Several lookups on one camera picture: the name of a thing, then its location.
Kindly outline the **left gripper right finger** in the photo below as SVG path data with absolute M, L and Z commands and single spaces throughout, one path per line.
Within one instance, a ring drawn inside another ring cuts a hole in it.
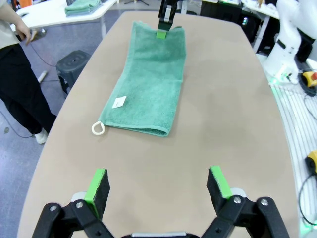
M 209 168 L 207 189 L 216 217 L 203 238 L 228 238 L 235 227 L 244 227 L 252 238 L 290 237 L 274 200 L 260 197 L 253 202 L 234 195 L 220 166 Z

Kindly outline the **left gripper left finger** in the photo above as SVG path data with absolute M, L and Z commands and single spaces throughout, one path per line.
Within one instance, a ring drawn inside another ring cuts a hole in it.
M 39 216 L 32 237 L 70 238 L 76 231 L 84 231 L 88 238 L 112 238 L 102 222 L 110 191 L 107 169 L 97 169 L 83 199 L 46 204 Z

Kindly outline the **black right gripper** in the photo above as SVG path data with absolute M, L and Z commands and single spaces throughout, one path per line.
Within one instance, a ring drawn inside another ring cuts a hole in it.
M 158 14 L 159 23 L 157 38 L 165 39 L 172 27 L 172 22 L 177 11 L 178 0 L 162 0 Z

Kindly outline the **person's left hand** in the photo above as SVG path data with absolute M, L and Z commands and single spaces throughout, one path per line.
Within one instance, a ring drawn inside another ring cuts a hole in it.
M 25 45 L 28 45 L 31 41 L 30 29 L 27 27 L 27 25 L 23 22 L 21 18 L 19 18 L 14 25 L 16 28 L 16 32 L 18 33 L 20 38 L 22 40 L 25 40 Z

